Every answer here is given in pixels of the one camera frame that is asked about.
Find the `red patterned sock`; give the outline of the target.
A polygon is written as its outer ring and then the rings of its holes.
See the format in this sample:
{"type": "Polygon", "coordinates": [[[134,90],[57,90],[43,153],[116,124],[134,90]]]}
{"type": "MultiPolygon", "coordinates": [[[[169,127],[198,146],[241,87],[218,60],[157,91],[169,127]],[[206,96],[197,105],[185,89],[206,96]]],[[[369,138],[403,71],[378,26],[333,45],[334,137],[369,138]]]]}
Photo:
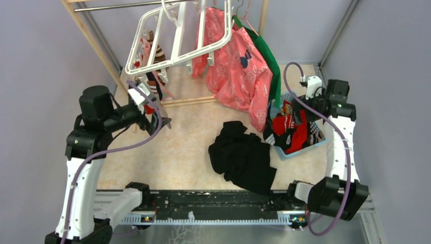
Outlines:
{"type": "Polygon", "coordinates": [[[290,129],[296,129],[297,125],[293,116],[293,109],[290,102],[284,100],[281,109],[272,119],[273,132],[281,136],[290,129]]]}

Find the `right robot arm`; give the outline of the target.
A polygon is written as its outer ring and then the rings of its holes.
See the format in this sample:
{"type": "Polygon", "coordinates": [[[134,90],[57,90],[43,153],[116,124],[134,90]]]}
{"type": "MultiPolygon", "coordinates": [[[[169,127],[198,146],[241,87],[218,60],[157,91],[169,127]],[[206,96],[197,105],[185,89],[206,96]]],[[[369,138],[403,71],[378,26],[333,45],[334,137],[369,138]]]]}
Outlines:
{"type": "Polygon", "coordinates": [[[326,87],[318,76],[301,81],[305,95],[294,99],[298,122],[323,120],[326,145],[325,176],[316,184],[295,180],[289,185],[286,203],[291,209],[308,210],[329,217],[351,220],[368,197],[355,169],[353,132],[356,107],[348,103],[349,84],[330,79],[326,87]]]}

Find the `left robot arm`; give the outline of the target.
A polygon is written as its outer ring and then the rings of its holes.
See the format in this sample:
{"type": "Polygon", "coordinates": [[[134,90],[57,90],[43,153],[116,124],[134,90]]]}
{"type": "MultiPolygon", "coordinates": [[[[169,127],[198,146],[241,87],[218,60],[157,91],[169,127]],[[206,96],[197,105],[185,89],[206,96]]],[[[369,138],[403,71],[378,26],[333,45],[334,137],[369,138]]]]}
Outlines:
{"type": "Polygon", "coordinates": [[[128,81],[128,103],[119,105],[103,85],[86,88],[79,98],[81,113],[67,136],[67,186],[60,220],[47,234],[45,243],[109,243],[122,219],[138,208],[151,207],[152,196],[147,184],[131,182],[107,206],[94,210],[97,184],[114,132],[122,133],[137,125],[153,139],[170,125],[160,100],[149,86],[128,81]]]}

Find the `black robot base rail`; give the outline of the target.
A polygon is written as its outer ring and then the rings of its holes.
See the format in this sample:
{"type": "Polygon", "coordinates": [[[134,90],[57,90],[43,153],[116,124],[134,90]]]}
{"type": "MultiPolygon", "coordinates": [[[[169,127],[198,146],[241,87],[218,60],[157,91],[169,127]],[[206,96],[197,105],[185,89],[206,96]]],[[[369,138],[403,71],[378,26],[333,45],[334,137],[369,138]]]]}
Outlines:
{"type": "Polygon", "coordinates": [[[120,219],[121,225],[269,225],[303,230],[305,207],[294,207],[286,191],[268,196],[245,190],[153,190],[149,202],[120,219]]]}

